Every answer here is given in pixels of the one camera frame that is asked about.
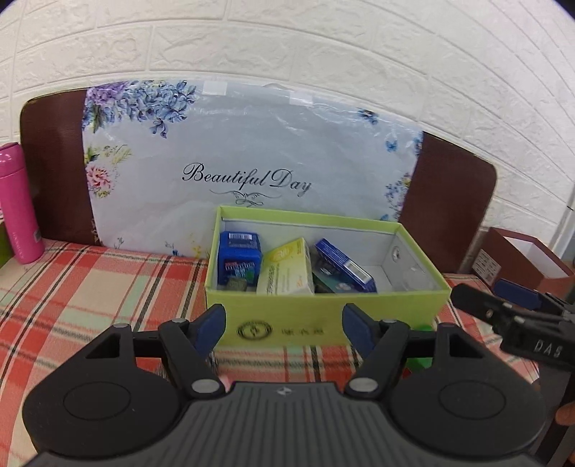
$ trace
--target ribbed gray surface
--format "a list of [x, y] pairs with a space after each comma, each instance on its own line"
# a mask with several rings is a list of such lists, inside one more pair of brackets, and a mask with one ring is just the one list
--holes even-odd
[[527, 456], [449, 460], [411, 444], [372, 403], [333, 384], [238, 383], [226, 397], [190, 406], [155, 445], [107, 461], [42, 454], [28, 467], [535, 467]]

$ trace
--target human hand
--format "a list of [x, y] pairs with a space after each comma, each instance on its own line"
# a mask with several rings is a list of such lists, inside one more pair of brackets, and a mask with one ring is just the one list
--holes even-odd
[[[575, 401], [559, 407], [555, 413], [555, 421], [563, 426], [575, 425]], [[575, 464], [575, 451], [569, 456], [569, 462]]]

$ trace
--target white plastic sheet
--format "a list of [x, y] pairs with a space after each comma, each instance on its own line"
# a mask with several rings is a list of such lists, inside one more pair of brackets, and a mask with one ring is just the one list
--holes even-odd
[[90, 88], [82, 127], [102, 243], [192, 257], [220, 204], [397, 220], [423, 139], [308, 93], [211, 81]]

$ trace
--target brown board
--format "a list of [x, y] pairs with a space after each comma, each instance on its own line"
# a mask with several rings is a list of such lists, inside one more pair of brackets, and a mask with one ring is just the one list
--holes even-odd
[[[82, 149], [85, 89], [26, 103], [21, 144], [43, 237], [94, 244]], [[495, 168], [425, 133], [400, 222], [442, 273], [457, 272], [495, 188]]]

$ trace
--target finger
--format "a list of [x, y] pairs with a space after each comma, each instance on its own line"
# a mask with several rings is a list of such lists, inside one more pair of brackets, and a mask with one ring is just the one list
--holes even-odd
[[575, 424], [575, 401], [561, 407], [555, 414], [555, 421], [564, 426]]

